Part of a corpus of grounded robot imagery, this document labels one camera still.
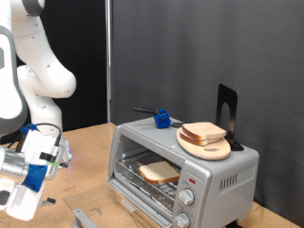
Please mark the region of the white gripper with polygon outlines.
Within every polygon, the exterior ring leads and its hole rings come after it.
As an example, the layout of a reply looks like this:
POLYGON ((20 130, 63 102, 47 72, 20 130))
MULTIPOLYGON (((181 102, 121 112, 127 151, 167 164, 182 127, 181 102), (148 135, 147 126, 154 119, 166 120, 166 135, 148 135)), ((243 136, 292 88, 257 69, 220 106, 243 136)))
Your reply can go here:
POLYGON ((56 199, 40 201, 47 181, 52 181, 60 167, 68 168, 56 137, 43 135, 36 127, 23 128, 23 139, 15 149, 6 148, 6 213, 15 219, 29 221, 36 209, 52 206, 56 199))

